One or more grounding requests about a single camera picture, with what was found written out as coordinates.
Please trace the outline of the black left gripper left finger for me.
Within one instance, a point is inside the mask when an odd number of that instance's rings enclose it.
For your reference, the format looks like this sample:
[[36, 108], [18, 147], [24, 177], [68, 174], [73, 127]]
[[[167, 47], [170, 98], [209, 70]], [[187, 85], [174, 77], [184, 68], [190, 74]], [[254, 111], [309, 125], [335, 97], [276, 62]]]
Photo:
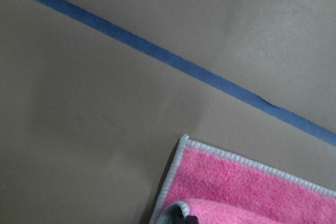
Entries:
[[185, 224], [184, 216], [181, 212], [172, 212], [167, 218], [168, 224]]

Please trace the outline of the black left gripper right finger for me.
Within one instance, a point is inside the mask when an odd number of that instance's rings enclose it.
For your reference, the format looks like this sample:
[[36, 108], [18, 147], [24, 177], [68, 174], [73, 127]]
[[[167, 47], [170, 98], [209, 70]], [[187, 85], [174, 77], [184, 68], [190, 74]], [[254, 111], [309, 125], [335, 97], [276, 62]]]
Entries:
[[185, 224], [198, 224], [198, 218], [189, 215], [185, 218]]

